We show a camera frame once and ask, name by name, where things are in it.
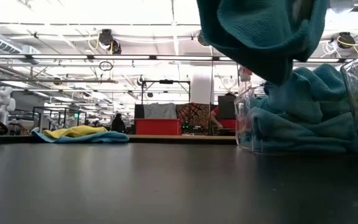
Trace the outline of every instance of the gray tabletop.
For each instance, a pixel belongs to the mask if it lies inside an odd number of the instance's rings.
[[[0,223],[357,223],[358,157],[0,145]]]

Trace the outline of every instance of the yellow towel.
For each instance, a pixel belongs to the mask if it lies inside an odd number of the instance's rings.
[[[104,127],[93,128],[93,127],[89,127],[87,125],[81,125],[81,126],[72,127],[69,129],[59,129],[56,131],[45,130],[44,134],[46,136],[57,139],[62,136],[68,136],[68,137],[75,138],[75,137],[80,137],[80,136],[94,134],[94,133],[100,133],[100,132],[106,132],[106,131],[107,131],[107,129]]]

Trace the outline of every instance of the ceiling light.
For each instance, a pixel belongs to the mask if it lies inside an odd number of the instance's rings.
[[[96,98],[96,99],[99,99],[99,100],[104,100],[104,101],[107,101],[108,103],[111,102],[111,100],[109,100],[109,98],[103,94],[103,93],[99,93],[99,92],[92,92],[91,93],[92,97]]]
[[[228,57],[219,57],[219,60],[228,60],[228,61],[232,61],[230,58]]]
[[[68,108],[67,105],[55,105],[55,104],[51,104],[51,103],[44,103],[44,106],[49,107],[49,108]]]
[[[212,57],[199,57],[199,56],[157,56],[157,60],[212,60]]]
[[[43,94],[43,93],[39,93],[37,91],[34,92],[35,94],[39,95],[39,96],[43,96],[43,97],[49,97],[48,95],[46,94]]]
[[[84,91],[92,91],[92,90],[62,90],[62,91],[74,93],[74,92],[84,92]]]
[[[4,54],[1,54],[0,55],[0,58],[9,58],[9,59],[24,59],[25,58],[25,55],[17,55],[17,54],[12,54],[12,55],[4,55]]]
[[[33,55],[34,59],[87,59],[86,55]]]
[[[16,87],[20,87],[20,88],[28,88],[28,87],[30,87],[30,85],[27,85],[27,84],[25,84],[23,82],[4,81],[2,83],[12,85],[12,86],[16,86]]]
[[[67,98],[67,97],[55,96],[54,98],[55,98],[56,100],[60,100],[60,101],[64,101],[64,102],[72,102],[72,101],[74,101],[73,99]]]
[[[89,110],[96,110],[97,108],[95,106],[84,106],[86,109]]]
[[[326,63],[326,62],[338,62],[338,58],[309,58],[308,62],[320,62],[320,63]]]
[[[59,90],[29,90],[29,91],[53,92],[53,91],[59,91]]]
[[[150,57],[146,55],[95,55],[94,58],[101,60],[144,60]]]
[[[26,90],[23,90],[23,89],[13,89],[13,91],[26,91]]]

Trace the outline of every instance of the ceiling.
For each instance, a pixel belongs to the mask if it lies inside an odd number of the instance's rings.
[[[217,50],[203,47],[194,38],[200,30],[196,0],[0,0],[0,37],[18,47],[29,45],[40,54],[108,54],[101,48],[92,48],[96,45],[101,29],[112,30],[114,38],[122,47],[123,55],[223,56]],[[324,34],[312,57],[358,57],[356,49],[353,48],[327,52],[331,50],[327,47],[327,42],[339,32],[350,32],[358,44],[358,10],[345,15],[328,12]],[[123,105],[139,102],[124,91],[140,90],[136,81],[141,75],[148,80],[189,80],[194,74],[213,74],[216,95],[228,90],[238,90],[235,63],[217,64],[212,67],[210,63],[201,62],[115,60],[114,68],[110,72],[101,71],[98,68],[100,61],[97,60],[41,60],[40,65],[32,68],[30,64],[20,61],[0,60],[0,63],[25,75],[30,74],[31,69],[33,73],[40,72],[37,78],[94,80],[95,76],[101,78],[100,75],[103,74],[102,79],[113,78],[118,83],[87,83],[84,88],[122,90],[123,93],[105,95]],[[66,66],[58,66],[62,63],[66,63]],[[257,76],[253,76],[252,81],[255,85],[262,82]],[[45,84],[43,87],[71,89],[73,85]],[[180,85],[156,84],[149,89],[151,92],[158,90],[185,91]],[[76,98],[75,94],[71,97],[84,103],[84,100]],[[146,98],[145,103],[156,100],[185,103],[187,95],[155,94],[152,99]],[[131,106],[125,108],[128,111],[131,109]]]

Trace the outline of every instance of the teal towel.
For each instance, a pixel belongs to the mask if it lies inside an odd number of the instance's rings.
[[[324,30],[327,0],[197,0],[205,40],[276,85],[305,62]]]
[[[322,65],[294,70],[282,86],[265,85],[247,113],[256,151],[358,152],[358,137],[343,76]]]
[[[33,135],[37,139],[41,139],[47,143],[124,143],[128,142],[129,138],[126,134],[118,133],[116,131],[101,132],[96,134],[89,134],[81,137],[67,137],[62,136],[58,139],[50,138],[37,131],[32,131]]]

